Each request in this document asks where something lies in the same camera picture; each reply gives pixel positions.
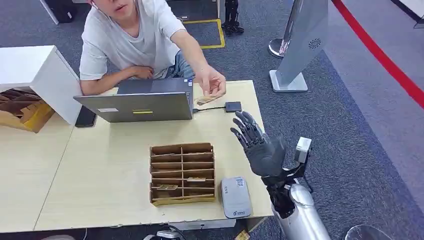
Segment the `cardboard compartment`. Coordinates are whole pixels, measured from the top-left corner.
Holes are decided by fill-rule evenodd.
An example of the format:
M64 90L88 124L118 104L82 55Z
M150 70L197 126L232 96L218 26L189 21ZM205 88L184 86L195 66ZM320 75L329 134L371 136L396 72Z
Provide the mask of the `cardboard compartment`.
M201 195L210 195L215 194L215 189L206 189L206 188L191 188L184 189L184 196L201 196Z
M184 187L187 187L187 188L214 188L215 180L205 179L204 181L191 181L191 180L185 179L183 181L183 184L184 184Z
M156 179L182 179L183 171L157 171L151 172L151 177Z
M155 206L215 200L214 148L189 143L150 148L150 202Z
M215 169L184 170L183 177L184 179L189 179L189 178L215 179Z
M214 149L210 143L184 144L181 147L183 154L212 153Z
M152 199L165 199L165 198L175 198L175 197L182 197L182 196L183 196L182 189L173 189L173 190L154 189L153 191L151 191Z
M213 152L186 153L182 155L183 162L214 162Z
M38 133L55 111L35 94L0 92L0 125Z
M213 162L183 162L183 170L213 169Z
M182 154L181 145L154 146L150 148L150 156Z
M166 154L166 155L153 155L151 156L152 163L181 163L183 157L181 154Z
M150 171L153 172L167 172L169 170L182 170L183 164L181 162L152 162L150 164Z
M152 178L151 186L160 187L163 185L177 185L178 187L183 186L183 179L178 178Z

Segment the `metal stand base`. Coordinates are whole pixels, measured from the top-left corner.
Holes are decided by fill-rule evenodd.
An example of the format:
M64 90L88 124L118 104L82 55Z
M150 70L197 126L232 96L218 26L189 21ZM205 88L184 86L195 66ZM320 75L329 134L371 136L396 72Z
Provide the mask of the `metal stand base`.
M344 240L392 240L381 230L368 225L356 225L352 227L344 237Z
M269 42L268 44L268 51L269 53L279 59L282 59L283 53L280 54L280 48L281 48L281 43L283 42L283 38L279 37L279 38L275 38L272 41Z
M288 85L280 85L277 75L277 70L269 71L269 78L272 83L272 90L276 93L293 93L293 92L306 92L308 90L308 86L306 85L304 75L299 73L293 81L291 81Z

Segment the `robot finger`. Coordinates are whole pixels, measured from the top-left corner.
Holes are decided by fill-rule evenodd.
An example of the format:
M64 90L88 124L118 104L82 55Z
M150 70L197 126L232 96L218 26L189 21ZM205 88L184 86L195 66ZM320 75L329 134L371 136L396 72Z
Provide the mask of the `robot finger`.
M238 128L241 131L241 134L243 134L243 136L246 138L247 142L251 142L252 139L251 139L250 135L248 134L248 129L246 128L246 126L241 121L239 121L237 118L233 118L232 121L233 121L233 123L235 123L238 126Z
M241 146L243 146L243 149L248 149L248 144L246 142L246 138L234 127L230 128L231 132L237 137L238 141L240 142Z
M241 120L241 122L245 126L245 132L243 132L244 136L246 138L248 138L248 137L250 138L250 139L248 139L248 141L255 141L256 136L255 136L254 131L253 131L253 126L252 126L252 124L249 123L249 120L247 118L245 118L245 116L239 111L236 111L235 115Z
M243 113L241 113L241 112L239 112L239 111L236 111L235 112L235 115L237 116L237 118L239 118L240 119L240 121L242 122L242 123L247 123L247 122L249 122L246 118L245 118L245 116L243 116Z
M258 138L262 138L262 135L264 134L262 132L261 127L258 125L258 123L256 123L255 119L252 117L252 115L250 115L250 113L248 113L247 111L242 112L243 116L249 121L249 123L251 123L254 127L254 131L255 131L255 136L257 136Z

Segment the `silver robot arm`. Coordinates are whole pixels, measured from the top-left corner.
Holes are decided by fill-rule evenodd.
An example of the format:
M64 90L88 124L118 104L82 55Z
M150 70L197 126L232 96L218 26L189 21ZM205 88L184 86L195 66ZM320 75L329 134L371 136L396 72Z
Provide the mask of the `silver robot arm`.
M243 146L252 171L261 176L266 185L272 211L287 239L330 240L310 191L297 181L305 177L311 139L299 139L294 156L297 166L283 169L286 147L282 139L271 140L249 113L236 112L235 115L233 122L239 130L232 127L231 132Z

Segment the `man's left arm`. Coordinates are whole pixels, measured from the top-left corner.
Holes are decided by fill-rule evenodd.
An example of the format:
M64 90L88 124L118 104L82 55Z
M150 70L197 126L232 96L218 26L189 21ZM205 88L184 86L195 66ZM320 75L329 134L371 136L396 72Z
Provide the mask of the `man's left arm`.
M176 31L170 39L181 49L185 60L194 71L195 81L203 89L203 94L218 97L224 95L226 93L226 79L208 64L198 41L185 29Z

